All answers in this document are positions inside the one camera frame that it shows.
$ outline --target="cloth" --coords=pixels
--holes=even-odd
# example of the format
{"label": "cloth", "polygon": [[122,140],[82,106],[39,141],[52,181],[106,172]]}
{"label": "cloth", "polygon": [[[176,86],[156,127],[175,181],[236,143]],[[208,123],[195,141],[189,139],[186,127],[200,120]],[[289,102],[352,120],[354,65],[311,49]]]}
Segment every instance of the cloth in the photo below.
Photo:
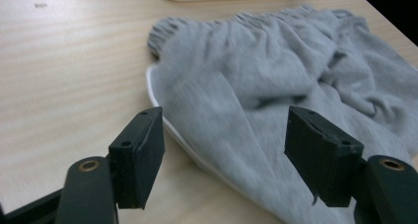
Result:
{"label": "cloth", "polygon": [[418,71],[346,10],[166,18],[148,44],[158,57],[151,86],[164,117],[200,159],[286,223],[354,223],[354,201],[312,206],[284,155],[290,105],[362,142],[365,159],[411,163],[418,152]]}

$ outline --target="gray fabric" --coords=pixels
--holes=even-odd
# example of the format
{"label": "gray fabric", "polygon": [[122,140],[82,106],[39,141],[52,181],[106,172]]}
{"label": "gray fabric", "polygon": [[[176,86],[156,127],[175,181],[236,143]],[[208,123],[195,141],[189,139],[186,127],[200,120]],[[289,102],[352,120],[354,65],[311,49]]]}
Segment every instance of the gray fabric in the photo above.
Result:
{"label": "gray fabric", "polygon": [[283,154],[289,105],[364,143],[365,159],[410,163],[418,151],[418,71],[348,11],[167,18],[149,47],[159,58],[152,87],[164,116],[201,159],[286,223],[354,222],[353,205],[312,206]]}

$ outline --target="brass screw hole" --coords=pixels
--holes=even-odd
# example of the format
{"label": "brass screw hole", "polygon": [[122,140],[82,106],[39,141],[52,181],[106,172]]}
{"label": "brass screw hole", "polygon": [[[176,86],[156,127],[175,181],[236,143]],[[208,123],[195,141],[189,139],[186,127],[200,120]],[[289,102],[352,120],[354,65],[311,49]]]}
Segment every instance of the brass screw hole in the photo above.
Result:
{"label": "brass screw hole", "polygon": [[99,164],[100,163],[95,160],[87,161],[79,166],[79,170],[82,172],[90,172],[92,170],[95,170],[99,166]]}
{"label": "brass screw hole", "polygon": [[390,160],[390,159],[381,159],[381,164],[389,169],[392,169],[394,171],[403,171],[405,170],[405,166],[403,166],[403,164],[400,164],[396,161]]}

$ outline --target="wooden table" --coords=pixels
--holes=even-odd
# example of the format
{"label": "wooden table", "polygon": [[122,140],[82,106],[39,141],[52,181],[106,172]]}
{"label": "wooden table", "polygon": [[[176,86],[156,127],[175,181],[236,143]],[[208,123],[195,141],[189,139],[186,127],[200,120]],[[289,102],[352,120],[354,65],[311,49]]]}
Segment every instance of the wooden table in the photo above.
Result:
{"label": "wooden table", "polygon": [[[161,18],[225,19],[310,4],[364,16],[406,60],[418,48],[365,0],[0,0],[0,201],[7,213],[63,186],[151,106],[148,32]],[[279,223],[198,169],[169,136],[145,211],[120,223]]]}

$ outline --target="light wood surface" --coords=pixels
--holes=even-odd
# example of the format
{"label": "light wood surface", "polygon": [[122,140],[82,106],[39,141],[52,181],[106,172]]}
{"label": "light wood surface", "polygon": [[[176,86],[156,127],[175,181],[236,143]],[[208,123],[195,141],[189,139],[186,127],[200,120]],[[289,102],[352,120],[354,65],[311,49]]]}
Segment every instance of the light wood surface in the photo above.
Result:
{"label": "light wood surface", "polygon": [[[67,169],[151,106],[148,32],[161,18],[225,19],[310,4],[364,16],[418,65],[418,48],[365,0],[0,0],[0,202],[5,212],[62,187]],[[120,223],[280,223],[198,169],[166,135],[145,211]]]}

